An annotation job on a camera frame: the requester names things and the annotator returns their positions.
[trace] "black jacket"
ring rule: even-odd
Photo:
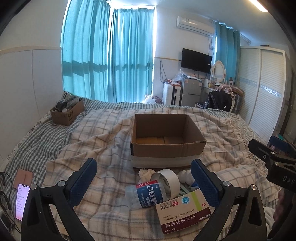
[[[225,92],[212,91],[209,93],[207,101],[203,104],[203,109],[218,109],[229,112],[232,106],[231,95]]]

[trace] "water bottle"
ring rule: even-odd
[[[169,200],[162,183],[157,180],[127,186],[125,196],[132,210],[150,207]]]

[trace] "cardboard box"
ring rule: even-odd
[[[66,113],[53,111],[54,108],[50,110],[52,115],[52,121],[56,124],[70,126],[76,117],[84,111],[84,103],[83,99],[81,99],[76,105],[74,105],[69,111]]]
[[[190,167],[206,140],[186,114],[136,114],[131,134],[134,168]]]
[[[190,227],[211,216],[211,211],[200,189],[182,197],[156,205],[163,234]]]
[[[17,174],[15,176],[15,182],[13,184],[13,187],[15,189],[18,189],[19,184],[31,186],[32,180],[33,180],[33,173],[32,172],[18,169]]]
[[[231,89],[234,93],[236,93],[240,96],[244,96],[244,92],[240,88],[238,88],[236,86],[231,86]]]

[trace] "smartphone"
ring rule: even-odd
[[[15,217],[21,221],[22,221],[22,216],[24,214],[24,209],[25,209],[29,191],[30,191],[29,186],[19,184],[17,189],[17,201],[15,205]]]

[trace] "white tape roll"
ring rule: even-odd
[[[169,192],[170,192],[170,196],[168,196],[169,200],[174,199],[175,197],[178,196],[180,192],[180,182],[177,175],[170,169],[163,169],[159,172],[153,173],[150,180],[151,181],[157,180],[161,182],[163,179],[166,182],[166,183],[163,183],[164,186],[166,186],[165,184],[167,184],[169,187]]]

